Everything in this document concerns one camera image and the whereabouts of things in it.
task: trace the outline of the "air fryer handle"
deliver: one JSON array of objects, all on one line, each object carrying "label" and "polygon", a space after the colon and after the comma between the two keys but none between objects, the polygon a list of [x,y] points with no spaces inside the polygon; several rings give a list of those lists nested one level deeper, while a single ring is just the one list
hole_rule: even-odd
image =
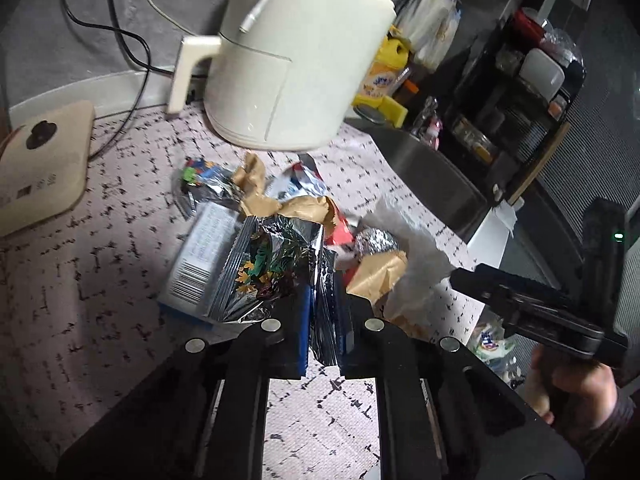
[{"label": "air fryer handle", "polygon": [[217,56],[221,44],[219,36],[185,36],[182,38],[166,113],[177,114],[184,108],[193,67],[207,57]]}]

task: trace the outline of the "aluminum foil ball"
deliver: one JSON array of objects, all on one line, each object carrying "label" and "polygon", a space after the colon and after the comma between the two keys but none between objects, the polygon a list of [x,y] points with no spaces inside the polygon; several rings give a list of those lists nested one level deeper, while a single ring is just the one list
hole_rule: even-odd
[{"label": "aluminum foil ball", "polygon": [[367,227],[356,234],[354,248],[358,258],[362,259],[368,254],[397,251],[400,246],[398,245],[398,241],[388,231],[376,229],[375,227]]}]

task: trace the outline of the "yellow container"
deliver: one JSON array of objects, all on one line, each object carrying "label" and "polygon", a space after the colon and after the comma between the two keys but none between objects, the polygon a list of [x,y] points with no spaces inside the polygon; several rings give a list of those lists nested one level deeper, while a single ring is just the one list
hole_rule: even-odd
[{"label": "yellow container", "polygon": [[405,107],[397,101],[394,101],[394,99],[388,95],[382,98],[378,111],[382,113],[386,117],[386,120],[392,123],[395,128],[402,128],[408,112]]},{"label": "yellow container", "polygon": [[353,105],[364,103],[378,108],[382,98],[386,95],[386,88],[406,66],[408,59],[407,47],[400,40],[396,38],[390,40],[385,36],[376,54],[376,59],[353,100]]}]

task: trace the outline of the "bottle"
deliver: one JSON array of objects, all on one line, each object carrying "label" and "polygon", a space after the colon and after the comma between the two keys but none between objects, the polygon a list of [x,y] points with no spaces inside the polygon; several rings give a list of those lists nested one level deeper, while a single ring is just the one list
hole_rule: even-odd
[{"label": "bottle", "polygon": [[400,40],[385,36],[382,46],[378,49],[376,59],[360,85],[360,89],[353,100],[353,106],[366,104],[378,108],[382,98],[386,95],[398,74],[404,69],[409,60],[409,50]]},{"label": "bottle", "polygon": [[422,110],[418,114],[418,116],[414,119],[414,124],[411,126],[410,133],[414,137],[420,137],[420,130],[424,127],[426,122],[431,119],[431,116],[435,113],[438,108],[438,101],[435,97],[427,97],[424,102],[424,106]]},{"label": "bottle", "polygon": [[442,129],[442,122],[438,116],[434,116],[429,123],[429,126],[424,131],[420,132],[420,142],[429,146],[432,150],[437,150],[440,145],[440,131]]}]

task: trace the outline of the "yellow bottle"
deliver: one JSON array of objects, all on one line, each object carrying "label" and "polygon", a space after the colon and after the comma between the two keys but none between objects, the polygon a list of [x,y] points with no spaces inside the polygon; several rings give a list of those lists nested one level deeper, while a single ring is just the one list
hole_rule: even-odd
[{"label": "yellow bottle", "polygon": [[390,40],[385,36],[376,54],[376,59],[353,100],[353,105],[364,103],[378,108],[382,98],[386,95],[386,88],[406,66],[408,59],[409,51],[404,44],[400,40],[395,38]]}]

